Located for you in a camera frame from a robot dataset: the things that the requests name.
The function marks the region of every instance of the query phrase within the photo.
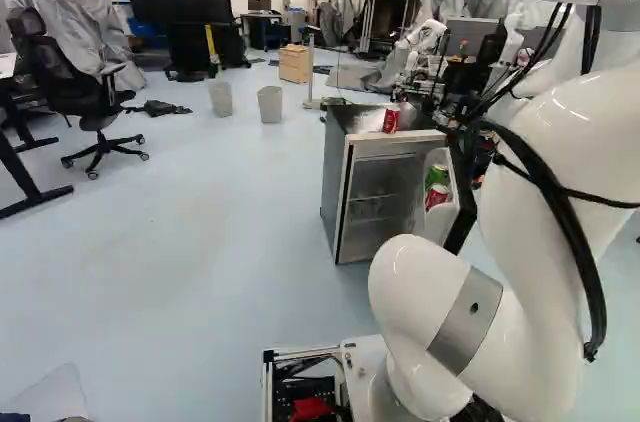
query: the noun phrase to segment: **white trash bin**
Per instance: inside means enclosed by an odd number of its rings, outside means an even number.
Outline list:
[[[268,85],[258,91],[258,105],[263,124],[277,124],[282,120],[282,87]]]
[[[233,99],[229,82],[209,79],[207,80],[207,88],[213,104],[213,112],[218,117],[229,117],[233,114]]]

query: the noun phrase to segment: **black office chair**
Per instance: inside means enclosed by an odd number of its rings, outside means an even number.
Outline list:
[[[102,133],[102,129],[111,125],[123,111],[122,102],[135,96],[133,91],[115,90],[114,75],[124,69],[126,63],[105,67],[100,73],[100,83],[95,77],[76,69],[56,40],[44,35],[47,27],[36,9],[12,9],[7,17],[7,25],[13,35],[14,45],[25,55],[33,76],[46,94],[51,110],[62,115],[80,116],[80,129],[97,133],[97,144],[60,159],[65,168],[72,167],[74,159],[95,153],[86,169],[87,176],[95,180],[98,178],[96,166],[111,151],[137,155],[142,160],[149,159],[146,152],[122,147],[130,142],[144,144],[142,134],[108,140]]]

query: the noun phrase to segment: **red soda can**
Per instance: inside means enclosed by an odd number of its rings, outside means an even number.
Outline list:
[[[425,208],[427,212],[436,205],[443,204],[449,197],[449,189],[441,184],[433,184],[427,193],[427,200],[425,200]]]
[[[382,123],[382,131],[385,134],[393,134],[398,128],[398,117],[400,116],[399,109],[387,109],[384,113],[384,122]]]

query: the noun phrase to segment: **black bag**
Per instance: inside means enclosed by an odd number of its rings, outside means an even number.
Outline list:
[[[182,107],[181,105],[173,105],[160,100],[147,100],[142,107],[123,107],[125,113],[146,112],[150,117],[160,117],[167,114],[191,114],[193,110]]]

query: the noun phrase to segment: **white robot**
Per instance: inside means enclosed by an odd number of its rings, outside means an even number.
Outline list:
[[[513,90],[535,97],[504,120],[564,187],[640,200],[640,0],[552,1],[577,4],[577,16],[554,60]],[[580,77],[581,14],[596,4],[600,42]],[[505,144],[499,151],[524,169]],[[596,260],[632,214],[576,198],[571,205]],[[375,256],[369,295],[389,350],[377,375],[407,411],[387,421],[448,420],[472,393],[519,422],[558,420],[575,403],[588,334],[565,236],[541,191],[504,166],[490,166],[478,213],[510,288],[413,235],[390,239]]]

